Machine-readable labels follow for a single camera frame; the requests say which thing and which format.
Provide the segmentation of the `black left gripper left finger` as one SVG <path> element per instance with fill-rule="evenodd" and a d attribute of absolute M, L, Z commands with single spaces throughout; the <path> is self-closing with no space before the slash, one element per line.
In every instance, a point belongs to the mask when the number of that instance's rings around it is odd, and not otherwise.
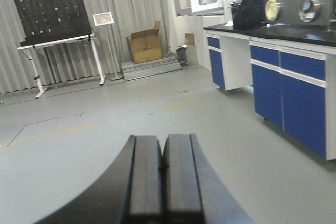
<path fill-rule="evenodd" d="M 129 136 L 104 173 L 39 223 L 163 223 L 162 156 L 156 136 Z"/>

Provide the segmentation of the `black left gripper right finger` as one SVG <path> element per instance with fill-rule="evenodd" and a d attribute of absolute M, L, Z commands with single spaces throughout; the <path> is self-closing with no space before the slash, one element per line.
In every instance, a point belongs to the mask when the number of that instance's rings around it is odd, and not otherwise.
<path fill-rule="evenodd" d="M 253 223 L 204 155 L 195 134 L 170 134 L 164 153 L 165 223 Z"/>

